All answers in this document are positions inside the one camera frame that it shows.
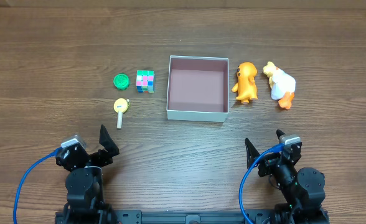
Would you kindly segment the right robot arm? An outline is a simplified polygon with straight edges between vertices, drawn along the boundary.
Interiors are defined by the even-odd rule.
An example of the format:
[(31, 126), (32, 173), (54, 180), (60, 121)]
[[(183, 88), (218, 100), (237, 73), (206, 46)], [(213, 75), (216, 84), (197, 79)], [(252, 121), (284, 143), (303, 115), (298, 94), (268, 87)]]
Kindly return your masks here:
[[(326, 197), (325, 175), (312, 167), (296, 170), (301, 158), (302, 140), (298, 135), (287, 135), (276, 130), (279, 143), (260, 153), (245, 139), (247, 172), (242, 178), (238, 201), (245, 223), (329, 223), (329, 217), (322, 208)], [(258, 168), (260, 177), (274, 178), (277, 188), (286, 203), (280, 203), (271, 210), (256, 212), (245, 210), (243, 188), (247, 177)]]

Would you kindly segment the pastel rubik's cube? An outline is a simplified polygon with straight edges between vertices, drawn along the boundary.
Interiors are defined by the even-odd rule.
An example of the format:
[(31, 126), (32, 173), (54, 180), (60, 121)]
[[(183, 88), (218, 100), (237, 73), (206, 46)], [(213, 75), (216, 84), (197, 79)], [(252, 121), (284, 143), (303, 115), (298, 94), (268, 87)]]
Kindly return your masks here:
[(155, 92), (155, 73), (152, 70), (138, 70), (136, 72), (136, 88), (139, 93)]

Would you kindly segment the green round lid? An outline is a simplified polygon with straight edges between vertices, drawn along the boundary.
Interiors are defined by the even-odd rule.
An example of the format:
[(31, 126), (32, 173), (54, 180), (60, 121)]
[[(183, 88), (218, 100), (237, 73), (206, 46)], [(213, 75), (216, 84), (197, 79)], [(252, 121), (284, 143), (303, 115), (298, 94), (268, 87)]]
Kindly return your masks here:
[(126, 90), (129, 87), (129, 76), (124, 73), (117, 74), (113, 79), (113, 84), (118, 90)]

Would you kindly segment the orange dog figurine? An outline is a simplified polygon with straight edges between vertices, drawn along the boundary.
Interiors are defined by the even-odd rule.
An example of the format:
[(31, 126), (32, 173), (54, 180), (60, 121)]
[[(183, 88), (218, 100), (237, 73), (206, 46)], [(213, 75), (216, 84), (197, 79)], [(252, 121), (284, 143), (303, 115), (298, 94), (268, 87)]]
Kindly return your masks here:
[(257, 69), (251, 62), (243, 62), (237, 67), (237, 82), (231, 91), (238, 94), (236, 100), (240, 101), (241, 104), (249, 104), (251, 100), (258, 98), (255, 83), (256, 75)]

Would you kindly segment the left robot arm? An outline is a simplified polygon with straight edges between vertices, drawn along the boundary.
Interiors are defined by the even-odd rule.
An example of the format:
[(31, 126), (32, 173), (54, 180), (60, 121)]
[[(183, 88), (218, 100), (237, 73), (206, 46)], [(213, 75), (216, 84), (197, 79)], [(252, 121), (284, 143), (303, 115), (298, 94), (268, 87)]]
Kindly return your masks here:
[(55, 214), (55, 224), (118, 223), (112, 205), (104, 199), (102, 168), (112, 164), (120, 152), (104, 125), (100, 127), (99, 143), (103, 148), (88, 154), (85, 142), (76, 134), (56, 151), (56, 164), (69, 175), (65, 179), (67, 203)]

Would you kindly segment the white duck figurine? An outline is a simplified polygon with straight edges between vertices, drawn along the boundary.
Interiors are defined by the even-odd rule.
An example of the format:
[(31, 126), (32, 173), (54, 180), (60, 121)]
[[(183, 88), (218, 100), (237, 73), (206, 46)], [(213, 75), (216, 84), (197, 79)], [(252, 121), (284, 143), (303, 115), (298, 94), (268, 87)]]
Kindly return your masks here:
[(278, 68), (273, 62), (267, 62), (263, 73), (268, 77), (271, 88), (271, 99), (276, 100), (280, 108), (289, 110), (292, 107), (296, 81), (291, 76)]

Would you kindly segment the yellow disc wooden handle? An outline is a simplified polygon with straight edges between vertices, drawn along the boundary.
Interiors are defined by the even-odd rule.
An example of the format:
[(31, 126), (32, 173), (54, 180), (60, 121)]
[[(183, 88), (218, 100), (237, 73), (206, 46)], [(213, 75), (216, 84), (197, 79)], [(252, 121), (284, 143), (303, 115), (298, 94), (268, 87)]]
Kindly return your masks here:
[(114, 107), (114, 111), (118, 114), (116, 127), (117, 127), (117, 129), (121, 129), (122, 128), (122, 123), (123, 123), (123, 114), (125, 112), (127, 112), (127, 110), (129, 109), (130, 100), (129, 99), (124, 99), (124, 98), (118, 98), (114, 102), (113, 107)]

